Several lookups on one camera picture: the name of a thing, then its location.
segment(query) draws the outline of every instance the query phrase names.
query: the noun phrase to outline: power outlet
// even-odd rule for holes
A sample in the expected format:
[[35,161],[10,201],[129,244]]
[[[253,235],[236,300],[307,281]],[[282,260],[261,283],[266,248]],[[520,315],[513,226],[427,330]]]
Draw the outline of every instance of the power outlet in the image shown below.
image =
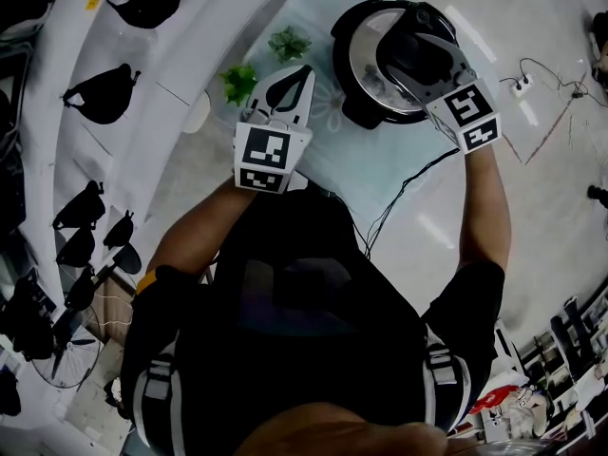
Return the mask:
[[526,91],[530,89],[534,84],[531,74],[526,74],[525,77],[528,79],[527,84],[523,82],[523,79],[519,80],[519,84],[522,86],[522,89],[517,89],[517,85],[513,85],[511,87],[511,92],[513,93],[515,98],[521,98],[526,93]]

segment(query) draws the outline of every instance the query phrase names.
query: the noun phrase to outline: tiled floor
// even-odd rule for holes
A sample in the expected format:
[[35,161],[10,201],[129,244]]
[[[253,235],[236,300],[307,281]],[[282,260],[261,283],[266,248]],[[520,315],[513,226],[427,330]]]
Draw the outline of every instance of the tiled floor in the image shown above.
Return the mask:
[[[583,80],[608,104],[589,76],[587,36],[593,15],[607,10],[608,0],[426,1],[467,20],[497,75],[518,77],[519,61],[531,57],[566,82]],[[228,61],[249,44],[251,35],[245,35]],[[503,83],[498,103],[508,140],[495,146],[513,221],[502,316],[517,345],[543,331],[565,299],[585,298],[608,275],[606,211],[585,196],[590,183],[608,186],[608,109],[591,98],[572,101],[572,87],[558,90],[539,66],[524,62],[523,67],[535,81],[524,96],[535,117],[524,114],[510,84]],[[210,94],[214,101],[217,84]],[[231,130],[214,118],[198,134],[181,137],[150,211],[154,227],[146,230],[144,260],[162,231],[227,178],[231,166]],[[458,261],[464,179],[461,156],[439,165],[397,208],[373,252],[373,262],[420,312]]]

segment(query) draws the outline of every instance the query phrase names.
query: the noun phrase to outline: table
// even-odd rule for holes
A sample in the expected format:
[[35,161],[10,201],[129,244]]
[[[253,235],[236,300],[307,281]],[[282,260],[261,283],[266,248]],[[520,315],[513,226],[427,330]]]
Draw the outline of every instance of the table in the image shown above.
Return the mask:
[[[346,10],[362,1],[365,0],[288,0],[257,38],[245,62],[254,66],[259,80],[282,67],[304,64],[313,67],[316,85],[308,127],[314,137],[297,170],[340,196],[355,217],[370,225],[396,196],[405,179],[454,148],[454,144],[429,121],[412,125],[383,123],[370,131],[342,114],[345,95],[333,73],[331,30]],[[281,65],[268,41],[273,33],[288,26],[308,34],[313,44],[303,59]],[[458,38],[473,67],[497,95],[499,83],[489,61],[461,31]],[[227,104],[218,114],[234,126],[240,109]],[[427,179],[425,175],[413,182],[404,199],[414,195]]]

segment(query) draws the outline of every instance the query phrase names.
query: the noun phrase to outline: pot lid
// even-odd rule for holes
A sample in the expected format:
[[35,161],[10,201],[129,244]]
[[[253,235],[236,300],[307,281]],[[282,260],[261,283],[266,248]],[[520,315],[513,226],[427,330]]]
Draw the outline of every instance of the pot lid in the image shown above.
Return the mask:
[[380,41],[405,12],[405,9],[383,9],[370,15],[352,35],[350,58],[354,77],[372,99],[385,108],[408,115],[423,109],[420,102],[389,81],[376,59]]

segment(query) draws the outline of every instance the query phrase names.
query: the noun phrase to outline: green artificial plant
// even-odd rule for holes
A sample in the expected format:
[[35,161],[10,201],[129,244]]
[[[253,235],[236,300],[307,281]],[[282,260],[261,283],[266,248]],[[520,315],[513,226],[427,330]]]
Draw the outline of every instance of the green artificial plant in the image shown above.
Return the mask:
[[300,36],[291,26],[282,32],[272,35],[268,45],[275,53],[275,57],[281,64],[285,64],[292,59],[300,59],[311,47],[311,40],[308,37]]
[[256,70],[251,64],[231,67],[219,76],[224,82],[227,103],[236,103],[237,106],[251,95],[257,84]]

